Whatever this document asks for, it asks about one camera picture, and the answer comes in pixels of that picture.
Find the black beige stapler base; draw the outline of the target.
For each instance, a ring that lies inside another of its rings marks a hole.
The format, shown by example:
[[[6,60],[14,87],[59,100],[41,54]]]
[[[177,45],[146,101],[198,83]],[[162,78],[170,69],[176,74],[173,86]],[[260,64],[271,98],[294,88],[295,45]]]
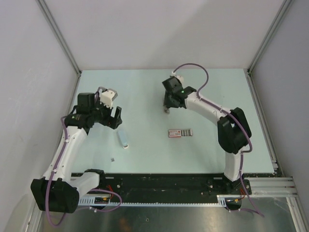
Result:
[[[170,111],[169,111],[169,96],[168,95],[164,96],[163,109],[164,109],[164,112],[166,114],[170,113]]]

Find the light blue stapler cover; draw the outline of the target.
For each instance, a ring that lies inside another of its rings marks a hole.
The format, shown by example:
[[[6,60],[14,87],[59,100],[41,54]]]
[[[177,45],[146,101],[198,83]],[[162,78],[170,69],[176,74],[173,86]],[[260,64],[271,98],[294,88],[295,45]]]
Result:
[[[129,147],[129,143],[128,143],[128,140],[127,140],[127,137],[126,137],[124,131],[118,130],[117,135],[118,135],[119,142],[121,143],[123,149],[127,149]]]

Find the red white staple box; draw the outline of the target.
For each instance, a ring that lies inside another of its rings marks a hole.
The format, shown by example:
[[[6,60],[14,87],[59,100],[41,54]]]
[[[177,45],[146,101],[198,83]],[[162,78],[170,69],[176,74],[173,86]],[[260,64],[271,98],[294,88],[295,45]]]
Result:
[[[182,138],[193,136],[192,129],[168,130],[168,138]]]

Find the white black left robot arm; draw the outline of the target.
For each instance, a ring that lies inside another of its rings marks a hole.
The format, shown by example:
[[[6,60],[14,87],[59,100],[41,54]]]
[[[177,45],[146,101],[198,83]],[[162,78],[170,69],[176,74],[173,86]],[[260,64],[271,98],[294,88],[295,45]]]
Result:
[[[80,93],[72,111],[61,118],[63,134],[54,158],[39,179],[33,179],[30,189],[40,210],[73,213],[81,197],[90,191],[102,193],[107,182],[99,169],[87,169],[72,180],[72,166],[90,129],[101,124],[116,129],[122,124],[121,107],[112,114],[117,92],[100,88],[95,93]]]

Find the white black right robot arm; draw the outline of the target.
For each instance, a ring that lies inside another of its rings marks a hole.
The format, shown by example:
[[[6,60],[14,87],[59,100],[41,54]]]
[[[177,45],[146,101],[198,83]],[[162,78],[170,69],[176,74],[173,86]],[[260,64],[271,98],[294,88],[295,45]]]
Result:
[[[183,87],[181,76],[170,76],[162,82],[165,88],[165,111],[170,108],[184,108],[194,111],[211,121],[217,127],[218,143],[225,151],[223,189],[234,194],[240,188],[243,154],[253,150],[252,132],[244,111],[240,108],[225,109],[204,98],[200,90]]]

